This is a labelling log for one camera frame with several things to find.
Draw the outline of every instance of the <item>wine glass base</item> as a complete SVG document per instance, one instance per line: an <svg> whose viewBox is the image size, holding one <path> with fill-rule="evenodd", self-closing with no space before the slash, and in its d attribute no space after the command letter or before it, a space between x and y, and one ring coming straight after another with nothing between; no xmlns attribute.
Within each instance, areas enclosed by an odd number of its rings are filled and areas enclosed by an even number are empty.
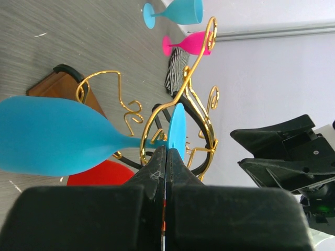
<svg viewBox="0 0 335 251"><path fill-rule="evenodd" d="M186 115L185 108L182 104L174 107L169 133L167 135L167 149L177 149L182 160L185 159L186 152Z"/></svg>
<svg viewBox="0 0 335 251"><path fill-rule="evenodd" d="M156 18L152 15L155 14L155 11L151 4L146 3L143 6L143 19L144 23L149 29L152 29L155 26Z"/></svg>
<svg viewBox="0 0 335 251"><path fill-rule="evenodd" d="M172 47L170 47L170 45L171 45L170 37L164 36L162 47L165 56L170 56L172 53Z"/></svg>

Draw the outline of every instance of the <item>black and white striped object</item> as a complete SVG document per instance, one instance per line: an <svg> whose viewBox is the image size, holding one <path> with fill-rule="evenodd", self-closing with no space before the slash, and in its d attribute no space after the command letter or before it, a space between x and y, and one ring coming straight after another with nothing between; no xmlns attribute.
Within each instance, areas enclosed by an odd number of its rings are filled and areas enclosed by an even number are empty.
<svg viewBox="0 0 335 251"><path fill-rule="evenodd" d="M186 51L179 47L173 49L165 78L165 88L171 96L175 91L179 91L183 84L184 68L188 59L189 54Z"/></svg>

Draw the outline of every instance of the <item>blue glass base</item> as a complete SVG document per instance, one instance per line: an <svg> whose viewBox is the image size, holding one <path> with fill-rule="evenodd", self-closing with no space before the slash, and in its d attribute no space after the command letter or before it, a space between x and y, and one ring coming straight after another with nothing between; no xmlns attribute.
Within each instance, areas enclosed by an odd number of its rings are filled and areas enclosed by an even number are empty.
<svg viewBox="0 0 335 251"><path fill-rule="evenodd" d="M186 152L186 130L185 108L182 104L177 104L171 117L166 148L177 149L182 160L185 159Z"/></svg>
<svg viewBox="0 0 335 251"><path fill-rule="evenodd" d="M156 18L152 16L153 14L155 14L155 11L152 5L146 3L143 6L143 19L149 29L152 29L155 26Z"/></svg>

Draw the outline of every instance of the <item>pink wine glass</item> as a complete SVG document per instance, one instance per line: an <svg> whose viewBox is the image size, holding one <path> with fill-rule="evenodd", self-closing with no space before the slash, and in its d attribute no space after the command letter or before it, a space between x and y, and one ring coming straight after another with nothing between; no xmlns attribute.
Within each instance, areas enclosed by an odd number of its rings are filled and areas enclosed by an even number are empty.
<svg viewBox="0 0 335 251"><path fill-rule="evenodd" d="M165 36L163 38L163 52L165 56L170 56L172 52L172 47L180 47L184 51L188 52L189 54L192 55L199 55L200 51L203 47L204 39L205 39L206 32L201 31L201 32L196 32L193 33L189 36L187 36L181 43L177 44L172 44L170 37ZM208 56L210 55L210 51L208 51L208 48L206 46L204 55Z"/></svg>

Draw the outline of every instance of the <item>red object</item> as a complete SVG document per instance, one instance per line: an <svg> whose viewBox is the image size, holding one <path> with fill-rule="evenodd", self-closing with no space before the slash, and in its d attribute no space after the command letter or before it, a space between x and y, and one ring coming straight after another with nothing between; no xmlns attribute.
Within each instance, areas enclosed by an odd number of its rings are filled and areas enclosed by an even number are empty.
<svg viewBox="0 0 335 251"><path fill-rule="evenodd" d="M107 160L90 170L70 175L67 186L122 185L133 175L134 172L124 165Z"/></svg>

